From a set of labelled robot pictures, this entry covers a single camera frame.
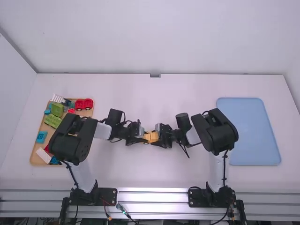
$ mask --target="white table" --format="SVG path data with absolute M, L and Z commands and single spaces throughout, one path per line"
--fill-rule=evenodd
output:
M 215 108 L 220 97 L 260 98 L 282 162 L 279 166 L 229 166 L 228 184 L 244 200 L 249 220 L 300 220 L 300 206 L 293 205 L 300 203 L 300 116 L 282 75 L 150 78 L 146 74 L 40 74 L 0 170 L 0 197 L 5 200 L 0 205 L 0 216 L 30 212 L 31 216 L 57 217 L 60 202 L 72 187 L 64 167 L 29 163 L 43 111 L 53 93 L 94 99 L 96 119 L 105 118 L 110 108 L 123 110 L 128 120 L 140 119 L 148 131 L 158 122 L 176 128 L 176 114 L 187 112 L 192 116 Z M 184 192 L 194 185 L 205 187 L 209 172 L 209 153 L 203 146 L 188 152 L 190 159 L 176 144 L 165 150 L 95 139 L 88 162 L 100 187 L 122 190 L 118 201 L 123 201 L 133 218 L 218 219 L 225 209 L 191 209 L 186 204 Z M 114 208 L 110 210 L 113 217 L 123 217 Z M 75 208 L 70 207 L 70 211 L 69 215 L 74 216 Z M 79 207 L 78 217 L 105 215 L 102 207 Z

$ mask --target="toy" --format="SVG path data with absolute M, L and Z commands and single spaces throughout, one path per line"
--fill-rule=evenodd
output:
M 68 106 L 69 106 L 69 108 L 75 108 L 75 102 L 70 101 Z
M 81 111 L 83 109 L 83 100 L 78 99 L 75 101 L 75 110 Z
M 91 108 L 93 108 L 93 105 L 94 105 L 94 102 L 90 98 L 86 98 L 83 101 L 83 108 L 86 109 L 86 110 L 90 110 Z
M 51 113 L 51 109 L 46 109 L 45 111 L 44 111 L 44 114 L 46 114 L 46 115 L 49 115 Z
M 46 145 L 46 147 L 44 148 L 44 151 L 45 151 L 45 152 L 49 152 L 49 147 L 48 147 L 48 145 Z
M 51 113 L 55 116 L 62 117 L 64 113 L 64 106 L 60 103 L 53 102 L 51 106 Z
M 51 156 L 49 156 L 48 153 L 44 151 L 44 149 L 38 148 L 38 149 L 36 150 L 36 153 L 37 153 L 38 156 L 41 157 L 41 159 L 42 159 L 45 163 L 47 163 L 47 164 L 50 163 L 50 161 L 51 161 Z
M 62 119 L 54 116 L 53 114 L 49 114 L 46 116 L 44 123 L 56 129 L 61 123 Z
M 40 131 L 37 135 L 36 143 L 44 144 L 47 134 L 47 131 Z
M 50 165 L 61 165 L 61 162 L 57 160 L 57 158 L 55 156 L 52 156 L 51 160 L 50 160 Z
M 67 112 L 68 113 L 75 113 L 75 109 L 68 109 Z

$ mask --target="wooden tray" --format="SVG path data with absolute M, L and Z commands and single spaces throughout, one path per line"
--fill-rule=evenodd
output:
M 68 98 L 70 99 L 71 101 L 76 101 L 80 98 Z M 93 108 L 91 110 L 85 110 L 83 109 L 82 111 L 76 111 L 76 114 L 77 115 L 80 115 L 80 116 L 87 116 L 87 117 L 92 117 L 93 115 L 93 110 L 94 110 L 94 107 L 95 107 L 95 102 L 94 102 L 94 105 L 93 105 Z M 45 139 L 45 142 L 44 144 L 39 144 L 39 143 L 34 143 L 34 146 L 33 146 L 33 149 L 32 149 L 32 152 L 31 152 L 31 156 L 30 156 L 30 164 L 31 165 L 48 165 L 46 164 L 37 154 L 36 154 L 36 150 L 38 150 L 39 147 L 41 147 L 42 149 L 44 149 L 47 144 L 49 143 L 50 141 L 50 138 L 52 137 L 52 135 L 54 134 L 54 131 L 55 129 L 52 128 L 51 126 L 47 125 L 44 123 L 44 119 L 45 119 L 46 115 L 43 116 L 43 119 L 42 119 L 42 122 L 41 122 L 41 125 L 39 127 L 39 130 L 38 130 L 38 133 L 40 131 L 48 131 L 48 135 Z

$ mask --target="blue toy piece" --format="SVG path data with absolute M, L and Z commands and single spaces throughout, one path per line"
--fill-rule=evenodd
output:
M 69 108 L 70 109 L 75 108 L 75 102 L 74 101 L 69 102 Z
M 46 114 L 46 115 L 49 115 L 51 113 L 51 109 L 46 109 L 45 111 L 44 111 L 44 114 Z
M 61 162 L 58 161 L 55 156 L 52 156 L 49 164 L 51 164 L 51 165 L 61 165 Z
M 47 131 L 40 131 L 37 135 L 36 143 L 44 144 L 47 134 Z

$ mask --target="robotic arm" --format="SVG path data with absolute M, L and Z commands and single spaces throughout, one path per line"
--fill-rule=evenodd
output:
M 126 146 L 134 143 L 150 143 L 162 148 L 171 148 L 173 142 L 178 143 L 183 150 L 198 144 L 211 152 L 210 179 L 206 189 L 194 189 L 188 192 L 190 207 L 225 207 L 235 201 L 235 192 L 226 185 L 225 166 L 227 152 L 234 148 L 238 140 L 235 126 L 221 113 L 212 109 L 191 117 L 187 113 L 176 115 L 178 129 L 158 123 L 155 125 L 155 138 L 149 141 L 148 132 L 144 131 L 139 120 L 121 122 L 123 111 L 110 109 L 106 119 L 80 117 L 68 113 L 49 141 L 49 152 L 70 170 L 75 186 L 71 189 L 70 197 L 64 198 L 60 214 L 61 224 L 64 223 L 65 211 L 69 205 L 109 205 L 116 204 L 117 190 L 115 188 L 98 188 L 89 165 L 85 161 L 93 138 L 112 140 L 124 139 Z

